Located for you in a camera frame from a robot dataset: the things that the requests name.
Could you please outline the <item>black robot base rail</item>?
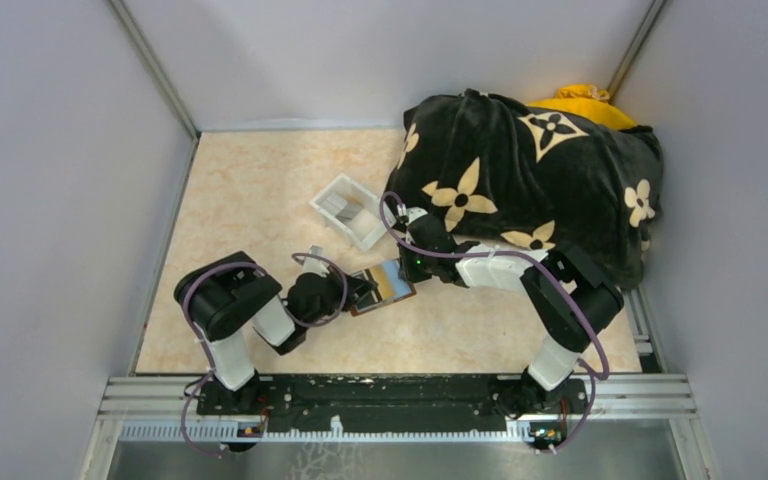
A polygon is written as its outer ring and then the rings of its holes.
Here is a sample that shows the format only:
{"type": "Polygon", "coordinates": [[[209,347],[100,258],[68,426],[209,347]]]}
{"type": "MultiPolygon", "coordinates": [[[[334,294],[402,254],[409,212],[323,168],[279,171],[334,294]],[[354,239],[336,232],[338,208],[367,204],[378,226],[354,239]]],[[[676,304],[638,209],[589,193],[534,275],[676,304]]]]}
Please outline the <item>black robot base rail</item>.
{"type": "Polygon", "coordinates": [[[545,393],[523,374],[259,374],[239,392],[210,380],[202,416],[251,415],[269,433],[501,432],[527,414],[581,414],[585,384],[568,379],[545,393]]]}

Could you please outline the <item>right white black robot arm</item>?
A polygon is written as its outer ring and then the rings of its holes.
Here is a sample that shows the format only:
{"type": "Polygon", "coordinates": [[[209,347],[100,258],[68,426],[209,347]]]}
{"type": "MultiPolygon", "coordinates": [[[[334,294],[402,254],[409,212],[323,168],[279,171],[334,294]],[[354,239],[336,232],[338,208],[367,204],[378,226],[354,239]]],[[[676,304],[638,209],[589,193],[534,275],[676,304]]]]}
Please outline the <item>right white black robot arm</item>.
{"type": "Polygon", "coordinates": [[[400,215],[401,274],[410,283],[436,278],[462,288],[493,288],[526,295],[547,336],[525,370],[523,398],[536,412],[562,398],[562,383],[624,307],[618,288],[576,246],[533,251],[457,242],[443,222],[421,208],[400,215]]]}

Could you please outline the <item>brown leather card holder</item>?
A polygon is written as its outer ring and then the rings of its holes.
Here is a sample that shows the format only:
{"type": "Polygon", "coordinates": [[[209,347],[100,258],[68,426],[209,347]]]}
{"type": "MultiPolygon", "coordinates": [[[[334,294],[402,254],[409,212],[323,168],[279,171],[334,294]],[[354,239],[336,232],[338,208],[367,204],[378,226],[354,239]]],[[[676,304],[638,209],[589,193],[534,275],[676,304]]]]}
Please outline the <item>brown leather card holder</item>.
{"type": "Polygon", "coordinates": [[[401,261],[389,259],[372,267],[356,271],[351,276],[372,284],[363,295],[358,295],[349,309],[352,316],[360,316],[391,304],[406,300],[417,294],[413,283],[401,274],[401,261]]]}

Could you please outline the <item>white translucent plastic card box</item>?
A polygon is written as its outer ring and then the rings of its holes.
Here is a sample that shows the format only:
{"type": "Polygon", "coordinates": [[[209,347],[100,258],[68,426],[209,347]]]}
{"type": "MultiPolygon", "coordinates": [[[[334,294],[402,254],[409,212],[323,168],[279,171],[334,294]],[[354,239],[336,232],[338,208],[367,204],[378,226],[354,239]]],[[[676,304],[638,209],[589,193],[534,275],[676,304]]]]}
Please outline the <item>white translucent plastic card box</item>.
{"type": "Polygon", "coordinates": [[[387,206],[384,213],[379,211],[378,195],[344,173],[320,190],[309,205],[326,227],[362,252],[371,250],[396,222],[387,206]]]}

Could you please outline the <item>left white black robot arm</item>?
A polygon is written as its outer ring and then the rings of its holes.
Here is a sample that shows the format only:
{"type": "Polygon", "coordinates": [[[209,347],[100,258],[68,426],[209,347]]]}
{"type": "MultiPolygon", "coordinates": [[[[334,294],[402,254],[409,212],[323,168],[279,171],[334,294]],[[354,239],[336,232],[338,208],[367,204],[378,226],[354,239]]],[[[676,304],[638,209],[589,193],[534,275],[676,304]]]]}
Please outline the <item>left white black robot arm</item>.
{"type": "Polygon", "coordinates": [[[252,411],[260,399],[246,327],[284,355],[305,341],[308,330],[336,320],[377,288],[375,281],[344,272],[319,247],[292,258],[301,271],[288,291],[243,251],[187,274],[175,287],[209,376],[222,386],[220,399],[237,414],[252,411]]]}

